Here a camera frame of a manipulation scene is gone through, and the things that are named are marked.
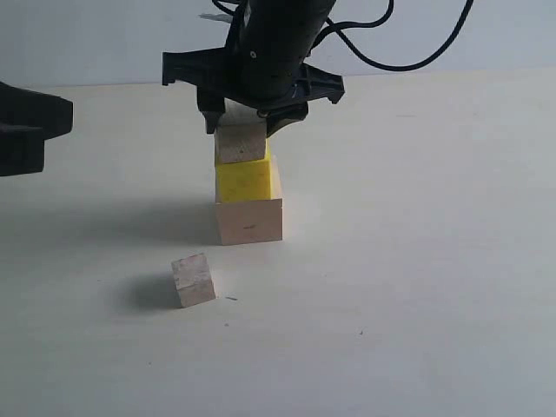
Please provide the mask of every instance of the white table surface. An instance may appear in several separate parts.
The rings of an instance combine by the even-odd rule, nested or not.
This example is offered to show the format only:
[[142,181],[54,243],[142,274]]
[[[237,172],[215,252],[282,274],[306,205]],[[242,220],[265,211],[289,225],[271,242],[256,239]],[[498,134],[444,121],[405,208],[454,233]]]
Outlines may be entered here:
[[[193,88],[45,90],[75,128],[0,179],[0,415],[555,415],[554,79],[348,79],[272,139],[285,241],[227,248]],[[178,309],[201,251],[220,298]]]

